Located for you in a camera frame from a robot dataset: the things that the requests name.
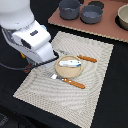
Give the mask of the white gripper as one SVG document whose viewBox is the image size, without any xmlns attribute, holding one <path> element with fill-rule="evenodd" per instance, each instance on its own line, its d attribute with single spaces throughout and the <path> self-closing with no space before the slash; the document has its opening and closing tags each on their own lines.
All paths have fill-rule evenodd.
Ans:
<svg viewBox="0 0 128 128">
<path fill-rule="evenodd" d="M 45 67 L 53 64 L 53 48 L 49 43 L 51 35 L 37 21 L 29 27 L 12 34 L 14 48 L 23 53 L 37 64 L 44 62 Z"/>
</svg>

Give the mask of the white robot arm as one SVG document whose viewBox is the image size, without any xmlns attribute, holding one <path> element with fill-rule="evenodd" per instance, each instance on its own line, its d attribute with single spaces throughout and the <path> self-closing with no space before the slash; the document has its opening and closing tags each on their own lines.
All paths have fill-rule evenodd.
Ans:
<svg viewBox="0 0 128 128">
<path fill-rule="evenodd" d="M 35 20 L 30 0 L 0 0 L 0 26 L 10 46 L 36 64 L 45 67 L 53 64 L 51 35 Z"/>
</svg>

